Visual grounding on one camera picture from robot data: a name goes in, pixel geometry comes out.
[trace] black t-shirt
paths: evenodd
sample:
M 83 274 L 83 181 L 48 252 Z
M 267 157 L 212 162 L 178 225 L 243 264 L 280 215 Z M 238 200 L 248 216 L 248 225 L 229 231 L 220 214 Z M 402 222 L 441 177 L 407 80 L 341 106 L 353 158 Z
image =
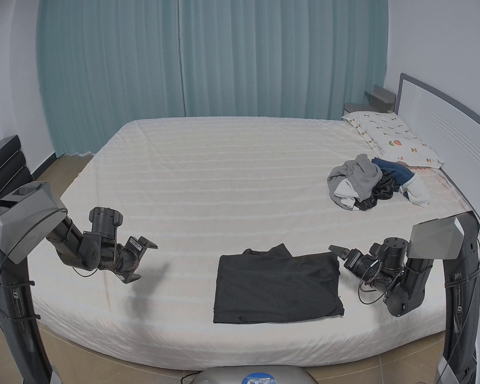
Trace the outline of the black t-shirt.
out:
M 291 323 L 343 315 L 337 257 L 292 257 L 284 244 L 267 252 L 247 249 L 218 263 L 214 323 Z

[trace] white label sticker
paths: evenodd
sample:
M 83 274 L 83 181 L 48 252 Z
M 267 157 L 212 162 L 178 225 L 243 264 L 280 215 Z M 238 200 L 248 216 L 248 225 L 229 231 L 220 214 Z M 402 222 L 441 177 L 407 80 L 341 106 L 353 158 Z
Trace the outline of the white label sticker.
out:
M 136 249 L 138 249 L 139 251 L 142 250 L 142 246 L 141 246 L 139 243 L 137 243 L 137 242 L 133 239 L 133 237 L 130 237 L 130 243 L 132 243 L 133 246 L 134 246 Z

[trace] white bed sheet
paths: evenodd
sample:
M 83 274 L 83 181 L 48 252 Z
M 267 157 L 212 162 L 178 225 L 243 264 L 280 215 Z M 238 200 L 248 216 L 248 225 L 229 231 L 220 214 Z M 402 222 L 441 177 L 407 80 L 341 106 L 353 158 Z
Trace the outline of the white bed sheet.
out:
M 62 197 L 80 230 L 88 212 L 124 215 L 119 242 L 147 237 L 139 281 L 112 273 L 81 278 L 45 241 L 29 257 L 36 311 L 58 334 L 96 351 L 171 369 L 245 364 L 316 366 L 372 356 L 444 329 L 442 264 L 436 262 L 420 308 L 401 317 L 382 301 L 365 306 L 358 280 L 340 265 L 343 317 L 292 324 L 213 324 L 218 259 L 285 243 L 293 255 L 330 244 L 359 248 L 413 224 L 468 209 L 441 173 L 417 172 L 428 208 L 396 193 L 367 212 L 328 197 L 330 170 L 359 153 L 374 156 L 342 121 L 280 118 L 178 118 L 126 124 Z M 375 298 L 367 295 L 366 299 Z

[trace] baseboard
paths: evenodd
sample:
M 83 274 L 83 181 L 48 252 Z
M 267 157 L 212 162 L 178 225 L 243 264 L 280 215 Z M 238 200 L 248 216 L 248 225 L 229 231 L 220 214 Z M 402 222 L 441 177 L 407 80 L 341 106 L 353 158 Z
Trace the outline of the baseboard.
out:
M 55 155 L 55 153 L 52 153 L 51 156 L 45 160 L 33 173 L 32 173 L 32 176 L 33 176 L 33 180 L 37 180 L 43 172 L 45 172 L 47 170 L 48 167 L 50 167 L 54 162 L 55 160 L 57 160 L 57 156 Z

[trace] floral pillow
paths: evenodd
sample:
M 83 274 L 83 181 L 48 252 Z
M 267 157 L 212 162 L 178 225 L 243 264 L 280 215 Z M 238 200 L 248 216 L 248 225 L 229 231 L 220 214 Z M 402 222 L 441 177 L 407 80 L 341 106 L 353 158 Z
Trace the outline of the floral pillow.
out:
M 440 168 L 443 161 L 393 112 L 351 112 L 343 117 L 365 138 L 377 156 L 411 167 Z

